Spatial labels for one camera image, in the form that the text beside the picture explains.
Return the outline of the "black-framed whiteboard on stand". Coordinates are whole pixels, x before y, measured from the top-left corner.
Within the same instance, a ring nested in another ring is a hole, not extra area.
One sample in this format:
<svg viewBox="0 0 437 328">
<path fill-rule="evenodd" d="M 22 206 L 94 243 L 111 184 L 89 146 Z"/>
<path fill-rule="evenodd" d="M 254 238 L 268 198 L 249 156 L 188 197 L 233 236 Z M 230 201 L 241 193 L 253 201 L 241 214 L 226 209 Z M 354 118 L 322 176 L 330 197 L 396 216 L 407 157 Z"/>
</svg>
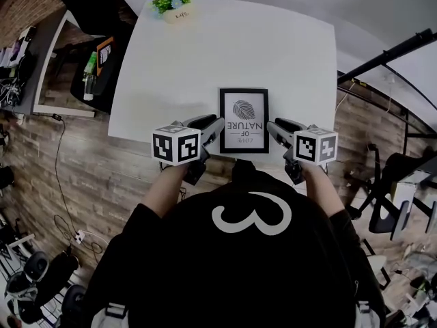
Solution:
<svg viewBox="0 0 437 328">
<path fill-rule="evenodd" d="M 387 97 L 405 122 L 404 147 L 417 138 L 437 145 L 437 30 L 427 28 L 347 71 L 338 72 L 337 87 L 346 84 Z"/>
</svg>

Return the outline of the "black rounded device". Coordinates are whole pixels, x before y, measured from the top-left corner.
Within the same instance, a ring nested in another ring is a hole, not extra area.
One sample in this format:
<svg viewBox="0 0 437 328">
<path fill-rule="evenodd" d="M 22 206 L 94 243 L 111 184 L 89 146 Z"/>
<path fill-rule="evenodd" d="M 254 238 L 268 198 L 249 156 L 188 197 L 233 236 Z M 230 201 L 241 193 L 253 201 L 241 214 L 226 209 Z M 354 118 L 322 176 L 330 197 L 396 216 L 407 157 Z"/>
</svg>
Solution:
<svg viewBox="0 0 437 328">
<path fill-rule="evenodd" d="M 7 280 L 5 298 L 11 313 L 26 324 L 42 320 L 42 306 L 66 287 L 79 268 L 78 258 L 66 251 L 52 260 L 42 251 L 35 252 L 23 270 Z"/>
</svg>

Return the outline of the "white table top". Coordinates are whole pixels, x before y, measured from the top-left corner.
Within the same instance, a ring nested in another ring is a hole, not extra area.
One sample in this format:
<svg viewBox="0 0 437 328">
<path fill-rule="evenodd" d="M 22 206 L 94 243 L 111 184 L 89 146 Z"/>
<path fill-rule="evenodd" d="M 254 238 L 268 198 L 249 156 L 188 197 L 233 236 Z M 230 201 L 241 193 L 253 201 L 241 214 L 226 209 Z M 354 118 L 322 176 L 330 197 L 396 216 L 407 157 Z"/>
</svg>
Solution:
<svg viewBox="0 0 437 328">
<path fill-rule="evenodd" d="M 246 1 L 197 1 L 193 14 L 174 24 L 143 8 L 117 80 L 108 134 L 149 142 L 156 128 L 218 113 L 222 88 L 264 88 L 271 120 L 333 129 L 334 27 Z"/>
</svg>

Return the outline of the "person's right forearm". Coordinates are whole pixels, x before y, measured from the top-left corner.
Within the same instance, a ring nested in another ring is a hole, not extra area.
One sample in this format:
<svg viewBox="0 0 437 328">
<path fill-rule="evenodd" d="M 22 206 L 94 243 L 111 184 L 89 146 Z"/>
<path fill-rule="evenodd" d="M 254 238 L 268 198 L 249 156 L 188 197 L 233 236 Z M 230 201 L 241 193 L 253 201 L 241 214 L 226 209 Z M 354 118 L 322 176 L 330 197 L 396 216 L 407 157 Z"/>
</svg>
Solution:
<svg viewBox="0 0 437 328">
<path fill-rule="evenodd" d="M 344 210 L 345 207 L 324 170 L 320 166 L 303 162 L 301 167 L 307 196 L 317 203 L 328 217 Z"/>
</svg>

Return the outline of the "person's left forearm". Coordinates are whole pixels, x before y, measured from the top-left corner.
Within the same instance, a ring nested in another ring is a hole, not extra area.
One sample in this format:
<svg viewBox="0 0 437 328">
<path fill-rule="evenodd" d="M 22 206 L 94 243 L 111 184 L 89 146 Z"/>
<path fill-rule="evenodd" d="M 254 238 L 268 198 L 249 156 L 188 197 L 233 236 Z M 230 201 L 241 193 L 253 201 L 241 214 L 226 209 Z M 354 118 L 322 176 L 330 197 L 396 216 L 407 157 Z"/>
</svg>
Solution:
<svg viewBox="0 0 437 328">
<path fill-rule="evenodd" d="M 177 204 L 187 170 L 187 164 L 166 167 L 141 200 L 142 205 L 163 218 Z"/>
</svg>

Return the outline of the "black mesh office chair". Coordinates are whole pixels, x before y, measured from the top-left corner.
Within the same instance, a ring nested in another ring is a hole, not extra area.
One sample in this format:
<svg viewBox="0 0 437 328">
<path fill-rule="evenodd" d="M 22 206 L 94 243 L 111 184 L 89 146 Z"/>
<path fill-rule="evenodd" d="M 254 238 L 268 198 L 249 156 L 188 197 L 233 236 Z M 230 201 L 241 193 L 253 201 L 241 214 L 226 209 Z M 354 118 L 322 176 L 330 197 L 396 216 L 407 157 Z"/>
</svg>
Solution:
<svg viewBox="0 0 437 328">
<path fill-rule="evenodd" d="M 437 190 L 437 151 L 429 148 L 422 157 L 414 158 L 400 153 L 392 154 L 381 166 L 379 149 L 374 143 L 367 145 L 374 153 L 374 179 L 360 180 L 347 173 L 345 178 L 366 188 L 367 197 L 359 208 L 346 206 L 352 219 L 358 219 L 370 204 L 373 212 L 369 221 L 369 231 L 374 234 L 389 233 L 396 241 L 406 227 L 410 212 L 416 206 L 427 218 L 425 232 L 429 234 L 437 225 L 437 200 L 428 206 L 415 196 L 417 187 L 428 182 Z"/>
</svg>

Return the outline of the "grey top table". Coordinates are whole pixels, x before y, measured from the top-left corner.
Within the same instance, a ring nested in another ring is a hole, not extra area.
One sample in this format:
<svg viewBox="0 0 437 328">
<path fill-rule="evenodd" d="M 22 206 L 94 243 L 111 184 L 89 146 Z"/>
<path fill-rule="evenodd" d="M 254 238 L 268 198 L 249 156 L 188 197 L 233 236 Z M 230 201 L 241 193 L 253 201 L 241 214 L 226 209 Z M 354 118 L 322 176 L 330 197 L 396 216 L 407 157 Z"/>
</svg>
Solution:
<svg viewBox="0 0 437 328">
<path fill-rule="evenodd" d="M 39 103 L 46 69 L 65 22 L 70 22 L 75 26 L 79 25 L 72 13 L 65 8 L 52 13 L 37 24 L 36 34 L 28 48 L 29 52 L 36 57 L 35 67 L 24 87 L 20 104 L 15 107 L 8 105 L 4 108 L 6 111 L 25 115 L 30 115 L 32 113 L 45 113 L 73 115 L 87 118 L 95 116 L 93 110 L 54 107 L 41 105 Z"/>
</svg>

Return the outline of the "black framed nature print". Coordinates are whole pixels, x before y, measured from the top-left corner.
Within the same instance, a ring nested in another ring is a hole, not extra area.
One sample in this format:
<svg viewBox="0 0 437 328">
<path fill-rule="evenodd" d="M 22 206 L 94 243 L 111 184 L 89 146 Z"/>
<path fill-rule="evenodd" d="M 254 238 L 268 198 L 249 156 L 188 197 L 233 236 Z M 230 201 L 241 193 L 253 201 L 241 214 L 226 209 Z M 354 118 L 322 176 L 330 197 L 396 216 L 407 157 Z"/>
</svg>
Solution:
<svg viewBox="0 0 437 328">
<path fill-rule="evenodd" d="M 221 88 L 219 111 L 225 121 L 220 134 L 221 154 L 268 154 L 268 90 Z"/>
</svg>

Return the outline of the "green plastic bottle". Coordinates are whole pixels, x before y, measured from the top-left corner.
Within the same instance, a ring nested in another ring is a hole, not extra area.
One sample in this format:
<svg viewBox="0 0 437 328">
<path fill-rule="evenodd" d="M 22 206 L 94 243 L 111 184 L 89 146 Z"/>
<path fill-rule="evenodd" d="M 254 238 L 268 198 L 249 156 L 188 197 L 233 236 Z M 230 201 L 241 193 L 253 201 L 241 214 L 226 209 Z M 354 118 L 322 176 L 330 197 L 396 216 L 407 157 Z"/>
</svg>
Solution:
<svg viewBox="0 0 437 328">
<path fill-rule="evenodd" d="M 92 51 L 83 71 L 83 82 L 85 84 L 83 100 L 85 101 L 91 101 L 94 98 L 92 91 L 93 91 L 94 84 L 96 82 L 96 75 L 94 74 L 96 65 L 97 65 L 97 52 Z"/>
</svg>

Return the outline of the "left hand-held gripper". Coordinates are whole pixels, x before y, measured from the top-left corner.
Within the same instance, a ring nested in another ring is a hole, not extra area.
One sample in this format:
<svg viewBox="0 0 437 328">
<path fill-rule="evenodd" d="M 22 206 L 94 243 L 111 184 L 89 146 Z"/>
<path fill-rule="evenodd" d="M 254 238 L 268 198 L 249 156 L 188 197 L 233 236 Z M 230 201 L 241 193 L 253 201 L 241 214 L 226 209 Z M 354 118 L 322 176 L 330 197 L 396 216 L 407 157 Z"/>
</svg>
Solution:
<svg viewBox="0 0 437 328">
<path fill-rule="evenodd" d="M 224 126 L 224 118 L 207 114 L 157 128 L 151 133 L 152 158 L 162 166 L 187 164 L 184 181 L 196 185 L 210 158 L 205 147 L 220 136 Z"/>
</svg>

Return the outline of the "small potted flower plant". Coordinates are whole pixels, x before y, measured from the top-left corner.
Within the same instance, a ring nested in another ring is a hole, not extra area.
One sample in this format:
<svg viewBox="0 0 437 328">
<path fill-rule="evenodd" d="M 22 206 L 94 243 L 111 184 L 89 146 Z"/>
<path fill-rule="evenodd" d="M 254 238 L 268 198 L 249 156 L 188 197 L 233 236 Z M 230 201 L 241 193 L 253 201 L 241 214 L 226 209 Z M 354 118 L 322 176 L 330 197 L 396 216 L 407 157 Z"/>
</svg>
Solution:
<svg viewBox="0 0 437 328">
<path fill-rule="evenodd" d="M 150 14 L 168 24 L 185 21 L 194 10 L 193 0 L 152 0 Z"/>
</svg>

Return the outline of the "person's black shirt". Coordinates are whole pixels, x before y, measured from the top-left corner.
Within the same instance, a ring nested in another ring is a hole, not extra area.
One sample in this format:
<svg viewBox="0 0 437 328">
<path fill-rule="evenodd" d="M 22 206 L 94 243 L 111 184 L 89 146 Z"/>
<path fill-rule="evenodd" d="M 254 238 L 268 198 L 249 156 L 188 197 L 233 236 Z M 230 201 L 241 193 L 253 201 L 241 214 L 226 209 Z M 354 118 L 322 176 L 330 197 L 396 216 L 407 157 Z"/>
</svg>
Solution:
<svg viewBox="0 0 437 328">
<path fill-rule="evenodd" d="M 140 202 L 109 243 L 81 328 L 384 328 L 379 283 L 344 209 L 328 217 L 249 161 L 160 218 Z"/>
</svg>

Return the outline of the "orange-edged flat case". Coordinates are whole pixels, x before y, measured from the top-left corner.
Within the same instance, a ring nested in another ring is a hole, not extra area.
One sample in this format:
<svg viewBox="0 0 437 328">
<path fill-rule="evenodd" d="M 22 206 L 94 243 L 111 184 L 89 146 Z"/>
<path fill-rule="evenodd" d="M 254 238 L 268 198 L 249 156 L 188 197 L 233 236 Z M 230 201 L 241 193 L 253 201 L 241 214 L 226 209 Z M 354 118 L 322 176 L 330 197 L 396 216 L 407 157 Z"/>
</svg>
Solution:
<svg viewBox="0 0 437 328">
<path fill-rule="evenodd" d="M 102 68 L 111 54 L 114 46 L 114 37 L 110 37 L 97 46 L 97 76 L 102 72 Z"/>
</svg>

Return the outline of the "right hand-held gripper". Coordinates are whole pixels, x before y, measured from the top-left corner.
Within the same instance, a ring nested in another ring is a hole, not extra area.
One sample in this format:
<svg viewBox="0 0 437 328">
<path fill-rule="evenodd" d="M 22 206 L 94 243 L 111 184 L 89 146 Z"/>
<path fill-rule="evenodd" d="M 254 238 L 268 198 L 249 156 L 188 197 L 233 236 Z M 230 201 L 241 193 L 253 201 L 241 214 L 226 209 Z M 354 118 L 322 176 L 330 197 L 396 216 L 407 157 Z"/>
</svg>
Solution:
<svg viewBox="0 0 437 328">
<path fill-rule="evenodd" d="M 337 158 L 338 133 L 334 131 L 308 129 L 304 124 L 286 118 L 268 121 L 266 128 L 279 145 L 290 147 L 283 158 L 285 172 L 295 185 L 304 181 L 301 163 L 320 166 Z"/>
</svg>

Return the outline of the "white purple box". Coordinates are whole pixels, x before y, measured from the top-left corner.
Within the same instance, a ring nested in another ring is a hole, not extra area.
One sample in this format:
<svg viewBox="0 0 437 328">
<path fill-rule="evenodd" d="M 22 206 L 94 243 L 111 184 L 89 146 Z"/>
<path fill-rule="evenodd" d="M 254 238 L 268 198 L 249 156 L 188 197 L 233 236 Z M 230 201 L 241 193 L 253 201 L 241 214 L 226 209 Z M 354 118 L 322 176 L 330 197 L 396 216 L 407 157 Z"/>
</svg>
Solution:
<svg viewBox="0 0 437 328">
<path fill-rule="evenodd" d="M 30 26 L 22 31 L 14 44 L 10 58 L 10 66 L 17 66 L 19 61 L 25 56 L 25 52 L 35 36 L 35 33 L 36 28 L 34 26 Z"/>
</svg>

